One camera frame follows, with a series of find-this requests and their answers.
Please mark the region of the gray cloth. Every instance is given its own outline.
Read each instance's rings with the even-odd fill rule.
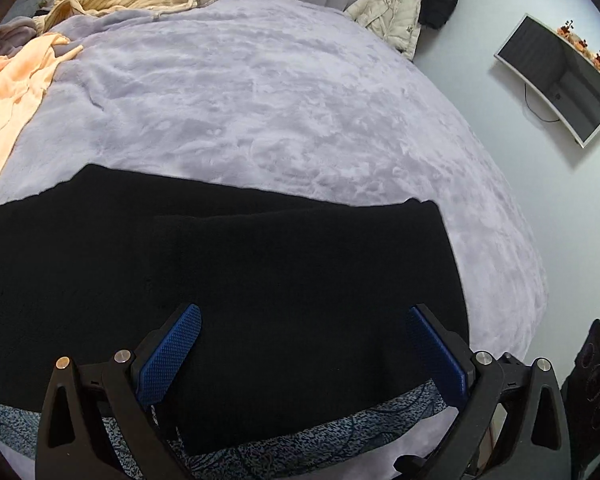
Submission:
[[[36,35],[36,22],[27,16],[0,25],[0,56],[15,56]]]
[[[299,433],[189,456],[181,441],[176,455],[199,480],[270,480],[325,468],[392,442],[418,421],[445,408],[432,381],[374,408]],[[36,455],[40,414],[0,405],[0,441],[29,458]],[[104,424],[126,473],[141,478],[115,419]]]
[[[402,455],[427,456],[437,446],[458,410],[447,408],[424,418],[393,442],[367,451],[345,462],[323,468],[294,480],[378,480],[395,476],[394,462]],[[0,442],[0,451],[22,480],[35,480],[35,462]]]
[[[351,205],[434,200],[472,348],[524,356],[544,270],[502,173],[439,90],[343,13],[218,0],[74,16],[62,63],[2,173],[0,204],[89,162]]]

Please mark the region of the blue gripper pad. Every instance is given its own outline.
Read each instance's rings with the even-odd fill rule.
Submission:
[[[147,409],[161,402],[202,327],[202,314],[190,304],[149,357],[138,375],[136,398]]]
[[[462,410],[469,397],[466,375],[417,306],[409,309],[407,332],[446,405]]]

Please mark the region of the metal screw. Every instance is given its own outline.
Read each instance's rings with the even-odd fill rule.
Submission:
[[[118,350],[113,358],[117,363],[126,363],[131,359],[131,352],[129,350]]]
[[[551,370],[551,363],[548,359],[541,357],[538,359],[538,368],[540,368],[543,372],[548,372]]]
[[[56,368],[59,370],[64,370],[68,367],[69,363],[71,363],[71,359],[68,357],[61,357],[58,359],[58,361],[56,361]]]
[[[489,352],[478,352],[475,355],[475,360],[481,365],[490,365],[493,362],[493,357]]]

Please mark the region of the white wall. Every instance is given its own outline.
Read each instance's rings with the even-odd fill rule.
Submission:
[[[562,123],[541,123],[525,109],[522,80],[494,59],[525,12],[555,27],[573,20],[600,49],[590,0],[460,0],[442,30],[422,32],[414,62],[471,124],[531,224],[549,307],[526,360],[548,357],[561,382],[600,318],[600,134],[583,150]],[[533,92],[529,103],[555,117]]]

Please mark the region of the patterned fabric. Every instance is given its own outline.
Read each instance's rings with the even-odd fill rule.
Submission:
[[[428,381],[374,408],[296,434],[198,456],[188,456],[181,441],[171,446],[200,480],[269,480],[327,467],[384,446],[445,407],[435,385]],[[116,421],[103,420],[125,472],[142,478]],[[39,413],[0,404],[0,441],[35,458],[39,422]]]

